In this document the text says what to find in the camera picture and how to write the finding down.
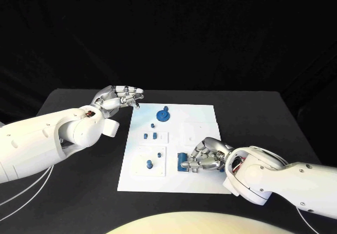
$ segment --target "blue object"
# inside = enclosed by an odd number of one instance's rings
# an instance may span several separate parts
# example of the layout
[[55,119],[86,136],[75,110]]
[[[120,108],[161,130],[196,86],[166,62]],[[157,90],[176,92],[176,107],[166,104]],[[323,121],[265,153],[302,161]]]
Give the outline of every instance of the blue object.
[[166,122],[170,119],[169,107],[164,106],[164,109],[157,112],[157,120]]
[[189,168],[182,167],[182,162],[187,161],[187,154],[186,153],[179,153],[177,154],[177,171],[179,172],[187,172]]
[[147,166],[148,169],[153,168],[153,162],[151,162],[151,160],[148,160],[148,161],[146,162],[146,166]]

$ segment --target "black curtain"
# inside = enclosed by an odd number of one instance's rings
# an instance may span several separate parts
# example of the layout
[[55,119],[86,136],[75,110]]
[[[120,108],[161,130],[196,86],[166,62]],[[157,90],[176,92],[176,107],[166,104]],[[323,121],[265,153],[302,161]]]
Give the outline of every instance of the black curtain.
[[4,123],[53,89],[110,84],[278,91],[297,116],[336,78],[317,79],[337,54],[333,3],[7,0],[0,30]]

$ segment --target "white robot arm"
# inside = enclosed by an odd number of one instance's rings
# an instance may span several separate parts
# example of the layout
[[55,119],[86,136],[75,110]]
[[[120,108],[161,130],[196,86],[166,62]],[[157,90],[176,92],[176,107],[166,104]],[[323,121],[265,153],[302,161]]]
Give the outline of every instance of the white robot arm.
[[143,89],[104,88],[88,106],[22,120],[0,128],[0,183],[48,169],[92,146],[101,134],[114,137],[118,122],[108,119],[120,107],[140,108]]
[[196,146],[184,168],[225,169],[223,186],[248,201],[264,205],[278,193],[298,209],[337,218],[337,168],[288,162],[268,150],[233,149],[207,137]]

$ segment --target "white paper sheet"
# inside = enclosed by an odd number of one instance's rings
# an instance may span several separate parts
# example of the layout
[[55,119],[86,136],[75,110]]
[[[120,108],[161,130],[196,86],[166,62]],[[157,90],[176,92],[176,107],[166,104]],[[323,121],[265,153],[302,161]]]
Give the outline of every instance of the white paper sheet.
[[[156,114],[169,107],[170,119],[160,122]],[[169,142],[153,140],[153,132],[169,133]],[[143,139],[148,133],[150,141]],[[215,109],[210,105],[179,105],[141,103],[140,109],[133,112],[127,147],[124,153],[118,191],[134,192],[167,192],[167,193],[203,193],[203,194],[230,194],[222,183],[226,175],[218,170],[197,170],[197,173],[177,171],[177,153],[190,155],[196,145],[206,137],[220,140],[220,133],[216,123]],[[156,147],[166,147],[166,176],[158,176],[156,172],[146,172],[147,167],[140,165],[140,171],[147,176],[135,175],[135,163],[140,160],[140,146],[148,146],[148,151],[156,152]],[[163,160],[153,166],[163,166]]]

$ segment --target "black table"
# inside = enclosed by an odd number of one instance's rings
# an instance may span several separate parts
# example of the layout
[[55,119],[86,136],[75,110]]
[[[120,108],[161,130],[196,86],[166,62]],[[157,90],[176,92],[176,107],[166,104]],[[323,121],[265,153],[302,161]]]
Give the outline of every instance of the black table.
[[[89,104],[97,92],[55,90],[38,115]],[[290,162],[320,164],[277,92],[146,91],[144,96],[144,103],[213,105],[222,139],[233,147],[255,145]],[[120,122],[115,138],[101,136],[92,147],[56,164],[40,194],[0,223],[0,233],[105,233],[135,219],[177,211],[239,215],[295,233],[311,232],[295,207],[277,194],[265,206],[258,206],[233,195],[118,192],[131,113],[131,107],[122,108],[112,117]],[[20,192],[40,175],[0,184],[2,201]],[[0,207],[2,217],[29,200],[40,184]],[[310,213],[304,216],[321,233],[337,233],[336,220]]]

